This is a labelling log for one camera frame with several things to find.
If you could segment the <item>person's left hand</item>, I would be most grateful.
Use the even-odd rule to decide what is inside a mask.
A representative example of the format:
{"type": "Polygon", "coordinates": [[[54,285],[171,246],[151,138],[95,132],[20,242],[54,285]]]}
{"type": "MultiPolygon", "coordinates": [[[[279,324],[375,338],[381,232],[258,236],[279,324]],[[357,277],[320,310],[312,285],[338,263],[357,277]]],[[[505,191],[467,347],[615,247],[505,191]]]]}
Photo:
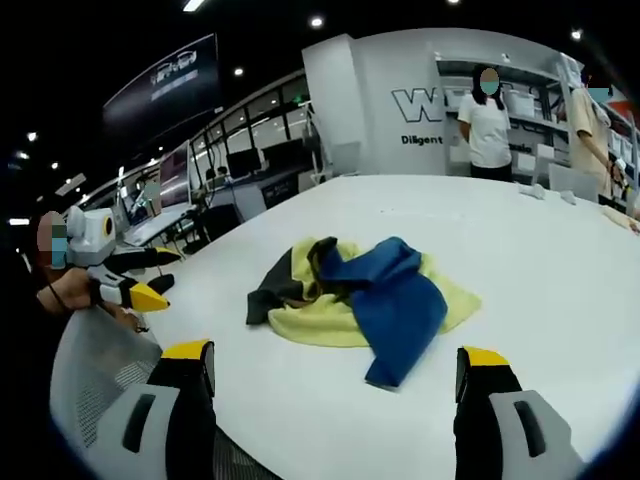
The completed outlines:
{"type": "Polygon", "coordinates": [[[71,268],[39,290],[36,297],[49,314],[67,315],[92,305],[91,278],[81,268],[71,268]]]}

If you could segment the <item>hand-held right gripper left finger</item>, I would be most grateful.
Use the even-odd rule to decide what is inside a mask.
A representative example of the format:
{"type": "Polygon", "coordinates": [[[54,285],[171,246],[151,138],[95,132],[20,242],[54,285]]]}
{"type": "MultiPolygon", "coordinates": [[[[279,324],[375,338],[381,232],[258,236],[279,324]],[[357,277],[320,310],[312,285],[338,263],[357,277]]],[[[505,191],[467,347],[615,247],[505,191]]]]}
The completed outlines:
{"type": "Polygon", "coordinates": [[[95,478],[213,478],[213,341],[103,345],[82,367],[74,447],[95,478]]]}

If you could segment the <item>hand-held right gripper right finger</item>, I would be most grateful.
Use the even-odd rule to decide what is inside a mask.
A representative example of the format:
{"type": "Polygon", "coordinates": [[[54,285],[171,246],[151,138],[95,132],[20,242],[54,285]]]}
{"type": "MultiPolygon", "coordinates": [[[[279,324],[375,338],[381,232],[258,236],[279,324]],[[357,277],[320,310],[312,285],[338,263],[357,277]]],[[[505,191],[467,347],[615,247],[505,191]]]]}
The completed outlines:
{"type": "Polygon", "coordinates": [[[455,402],[457,479],[574,479],[584,469],[569,424],[499,353],[457,350],[455,402]]]}

